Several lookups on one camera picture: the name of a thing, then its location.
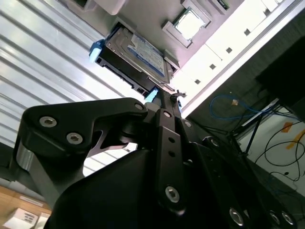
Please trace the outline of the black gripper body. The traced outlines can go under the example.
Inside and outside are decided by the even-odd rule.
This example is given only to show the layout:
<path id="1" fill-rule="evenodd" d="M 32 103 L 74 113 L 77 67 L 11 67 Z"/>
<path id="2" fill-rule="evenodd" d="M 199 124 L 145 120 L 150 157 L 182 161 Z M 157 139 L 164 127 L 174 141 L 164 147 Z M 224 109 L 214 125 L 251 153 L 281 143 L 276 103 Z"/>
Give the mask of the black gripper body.
<path id="1" fill-rule="evenodd" d="M 46 228 L 176 229 L 188 197 L 180 150 L 139 150 L 64 191 Z"/>

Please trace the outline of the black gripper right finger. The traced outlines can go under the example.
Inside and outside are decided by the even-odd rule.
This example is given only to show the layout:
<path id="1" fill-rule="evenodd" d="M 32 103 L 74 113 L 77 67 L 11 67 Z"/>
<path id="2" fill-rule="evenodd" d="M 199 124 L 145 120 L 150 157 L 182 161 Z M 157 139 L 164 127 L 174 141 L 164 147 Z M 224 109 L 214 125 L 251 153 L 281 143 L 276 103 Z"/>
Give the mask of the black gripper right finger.
<path id="1" fill-rule="evenodd" d="M 243 155 L 178 118 L 187 171 L 188 204 L 178 229 L 295 229 L 297 221 L 262 185 Z"/>

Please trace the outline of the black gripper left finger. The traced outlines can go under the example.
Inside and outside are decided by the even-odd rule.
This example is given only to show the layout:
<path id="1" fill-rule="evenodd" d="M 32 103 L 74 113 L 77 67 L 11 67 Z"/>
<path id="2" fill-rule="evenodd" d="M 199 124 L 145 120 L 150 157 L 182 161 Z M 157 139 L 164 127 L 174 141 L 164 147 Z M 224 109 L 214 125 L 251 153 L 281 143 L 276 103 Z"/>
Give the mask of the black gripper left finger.
<path id="1" fill-rule="evenodd" d="M 121 98 L 27 109 L 13 153 L 26 186 L 53 210 L 73 184 L 133 152 L 173 149 L 183 159 L 178 103 L 168 93 L 157 95 L 160 105 Z"/>

